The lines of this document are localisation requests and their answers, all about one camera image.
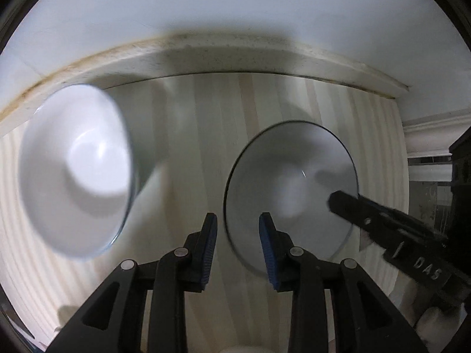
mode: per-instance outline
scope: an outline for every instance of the black object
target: black object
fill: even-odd
[[[28,343],[15,328],[13,328],[2,309],[0,309],[0,348],[1,353],[31,352]]]
[[[277,231],[269,213],[259,222],[270,282],[293,291],[289,353],[328,352],[324,289],[333,298],[338,353],[426,353],[414,329],[353,259],[318,260]]]
[[[138,353],[145,298],[154,290],[148,353],[186,353],[184,292],[201,292],[209,280],[217,218],[208,213],[183,248],[137,265],[125,260],[72,316],[47,353]]]
[[[453,165],[447,259],[471,276],[471,127],[449,148]]]
[[[361,195],[337,191],[330,210],[369,233],[386,249],[384,259],[434,291],[445,304],[459,306],[471,293],[471,278],[447,261],[448,238],[398,210]]]

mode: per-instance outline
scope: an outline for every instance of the bowl rim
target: bowl rim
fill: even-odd
[[[231,247],[231,250],[232,252],[234,252],[234,254],[236,255],[237,259],[241,262],[241,264],[246,268],[248,269],[250,272],[252,273],[255,273],[257,276],[260,276],[260,277],[265,277],[267,278],[267,274],[265,272],[261,272],[259,271],[257,268],[255,268],[253,265],[249,264],[248,261],[246,261],[246,259],[243,258],[242,254],[239,253],[239,251],[237,251],[237,248],[231,238],[231,233],[229,231],[229,226],[228,226],[228,220],[227,220],[227,211],[226,211],[226,206],[227,206],[227,198],[228,198],[228,191],[229,191],[229,186],[230,186],[230,182],[232,180],[232,175],[234,174],[234,171],[237,167],[237,165],[239,164],[239,161],[240,159],[242,158],[242,155],[244,155],[244,153],[247,151],[247,149],[260,137],[262,136],[263,134],[265,134],[266,132],[272,130],[273,128],[275,127],[280,127],[280,126],[283,126],[283,125],[288,125],[288,124],[293,124],[293,123],[304,123],[304,124],[309,124],[309,125],[314,125],[314,126],[317,126],[317,127],[320,127],[326,131],[328,131],[331,135],[333,135],[335,137],[335,139],[338,140],[338,142],[340,142],[340,144],[342,145],[342,147],[345,149],[345,151],[347,152],[350,160],[352,161],[352,165],[353,165],[353,170],[355,171],[355,179],[356,179],[356,194],[359,195],[359,191],[360,191],[360,187],[359,187],[359,180],[358,180],[358,172],[356,170],[356,167],[355,167],[355,162],[353,161],[353,158],[352,156],[350,155],[350,152],[348,151],[348,149],[345,147],[345,145],[343,144],[343,142],[338,138],[337,135],[335,135],[333,132],[331,132],[328,128],[322,126],[322,125],[319,125],[315,122],[311,122],[311,121],[307,121],[307,120],[303,120],[303,119],[289,119],[289,120],[284,120],[284,121],[281,121],[281,122],[278,122],[278,123],[275,123],[274,125],[271,125],[271,126],[268,126],[267,128],[261,130],[258,134],[256,134],[251,140],[248,141],[248,143],[244,146],[244,148],[242,149],[242,151],[240,152],[239,156],[237,157],[237,159],[235,160],[234,164],[232,165],[232,168],[231,168],[231,172],[229,173],[229,176],[228,176],[228,179],[225,183],[225,189],[224,189],[224,201],[223,201],[223,220],[224,220],[224,230],[225,230],[225,233],[228,237],[228,241],[229,241],[229,245]],[[353,230],[353,224],[351,224],[350,226],[350,229],[349,229],[349,232],[347,233],[347,236],[345,237],[345,239],[343,240],[343,242],[340,244],[340,246],[337,248],[337,250],[330,256],[329,259],[332,259],[335,257],[336,254],[338,254],[339,251],[342,250],[342,248],[345,246],[345,244],[347,243],[348,239],[350,238],[350,235],[352,233],[352,230]]]

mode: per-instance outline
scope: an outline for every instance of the light wooden surface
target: light wooden surface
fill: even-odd
[[[145,180],[122,234],[90,261],[51,251],[32,229],[18,193],[17,158],[27,124],[0,139],[0,282],[37,340],[48,344],[108,273],[126,258],[155,260],[199,230],[206,212],[219,233],[210,282],[187,295],[191,352],[237,344],[286,351],[291,296],[277,294],[237,261],[223,228],[222,202],[232,164],[264,128],[312,120],[345,144],[360,193],[407,212],[404,134],[394,100],[357,89],[272,74],[199,74],[136,82],[108,92],[123,110]],[[387,294],[397,270],[382,251],[359,251],[359,230],[336,257],[357,259]]]

